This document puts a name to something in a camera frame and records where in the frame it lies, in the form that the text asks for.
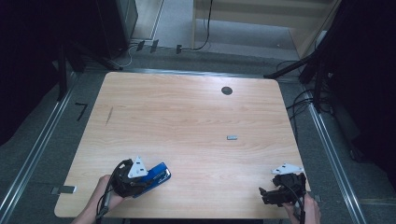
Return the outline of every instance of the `small metal object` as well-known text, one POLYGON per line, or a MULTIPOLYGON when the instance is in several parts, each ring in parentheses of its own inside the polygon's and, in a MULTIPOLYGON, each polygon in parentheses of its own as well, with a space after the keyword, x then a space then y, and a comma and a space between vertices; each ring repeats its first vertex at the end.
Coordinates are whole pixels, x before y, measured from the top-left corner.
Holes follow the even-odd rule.
POLYGON ((50 194, 56 194, 60 195, 61 193, 74 193, 76 192, 77 187, 76 186, 60 186, 59 188, 52 188, 50 191, 50 194))
POLYGON ((154 53, 154 52, 157 50, 158 41, 159 41, 159 40, 157 39, 157 40, 154 40, 154 41, 152 42, 151 50, 149 51, 150 53, 154 53))
POLYGON ((238 135, 227 135, 227 140, 237 140, 238 135))

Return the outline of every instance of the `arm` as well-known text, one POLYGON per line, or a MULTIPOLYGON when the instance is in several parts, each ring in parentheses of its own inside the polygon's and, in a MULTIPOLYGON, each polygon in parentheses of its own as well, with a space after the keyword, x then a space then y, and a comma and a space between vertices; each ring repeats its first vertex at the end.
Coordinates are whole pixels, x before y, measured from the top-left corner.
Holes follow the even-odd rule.
MULTIPOLYGON (((110 179, 110 175, 104 175, 100 177, 98 184, 93 191, 93 194, 88 201, 85 208, 81 213, 73 220, 72 224, 91 224, 95 221, 96 217, 96 206, 99 199, 105 193, 106 185, 110 179)), ((123 198, 114 192, 111 192, 109 211, 115 208, 118 204, 123 202, 123 198)))
MULTIPOLYGON (((293 215, 294 204, 283 203, 283 206, 288 213, 290 222, 292 224, 300 224, 300 221, 293 215)), ((305 211, 305 224, 320 224, 320 210, 318 203, 309 196, 308 193, 304 196, 304 211, 305 211)))

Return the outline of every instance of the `black fabric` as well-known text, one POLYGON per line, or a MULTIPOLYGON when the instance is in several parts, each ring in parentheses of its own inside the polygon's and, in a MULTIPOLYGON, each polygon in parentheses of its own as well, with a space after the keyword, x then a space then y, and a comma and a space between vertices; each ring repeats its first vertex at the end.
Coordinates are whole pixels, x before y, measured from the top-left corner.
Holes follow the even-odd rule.
POLYGON ((0 145, 55 85, 56 43, 39 11, 27 2, 0 6, 0 145))
POLYGON ((358 1, 332 46, 330 86, 360 130, 349 139, 396 188, 396 4, 358 1))

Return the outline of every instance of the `black circular grommet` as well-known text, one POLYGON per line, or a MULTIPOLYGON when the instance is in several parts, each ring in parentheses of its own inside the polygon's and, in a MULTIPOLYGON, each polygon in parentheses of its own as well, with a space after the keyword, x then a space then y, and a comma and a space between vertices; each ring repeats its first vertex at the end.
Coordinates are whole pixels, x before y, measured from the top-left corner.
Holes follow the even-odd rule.
POLYGON ((231 95, 233 93, 233 89, 231 89, 230 87, 223 87, 221 88, 221 92, 225 95, 231 95))

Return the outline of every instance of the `wooden table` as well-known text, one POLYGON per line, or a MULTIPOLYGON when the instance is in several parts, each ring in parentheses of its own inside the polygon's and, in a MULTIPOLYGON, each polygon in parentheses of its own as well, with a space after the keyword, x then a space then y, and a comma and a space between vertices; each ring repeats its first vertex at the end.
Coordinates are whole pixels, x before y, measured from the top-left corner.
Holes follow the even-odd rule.
POLYGON ((172 178, 108 217, 287 217, 259 187, 276 189, 270 171, 283 162, 303 166, 274 80, 109 73, 64 183, 78 190, 60 196, 56 216, 75 217, 98 178, 137 155, 172 178))

